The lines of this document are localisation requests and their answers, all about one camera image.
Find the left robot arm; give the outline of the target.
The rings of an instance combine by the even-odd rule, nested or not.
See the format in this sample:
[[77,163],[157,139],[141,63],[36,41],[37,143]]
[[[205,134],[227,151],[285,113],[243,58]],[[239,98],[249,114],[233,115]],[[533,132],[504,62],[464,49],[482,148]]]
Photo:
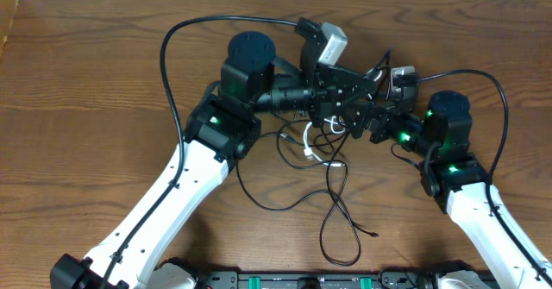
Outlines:
[[273,41],[243,32],[229,42],[219,94],[208,93],[178,124],[179,145],[163,173],[117,228],[82,260],[63,255],[53,288],[144,288],[166,248],[200,203],[260,137],[256,111],[307,110],[315,121],[338,115],[375,83],[339,66],[347,36],[325,23],[303,35],[301,64],[276,55]]

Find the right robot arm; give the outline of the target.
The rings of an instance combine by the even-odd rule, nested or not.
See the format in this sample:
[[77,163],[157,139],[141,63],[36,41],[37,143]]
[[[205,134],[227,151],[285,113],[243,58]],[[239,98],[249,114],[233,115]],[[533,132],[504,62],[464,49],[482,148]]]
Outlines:
[[426,194],[435,199],[475,246],[502,288],[549,288],[551,264],[507,210],[492,174],[470,152],[470,103],[455,91],[439,91],[424,119],[413,116],[412,99],[385,104],[356,96],[343,103],[350,134],[369,131],[379,143],[393,139],[422,156],[417,167]]

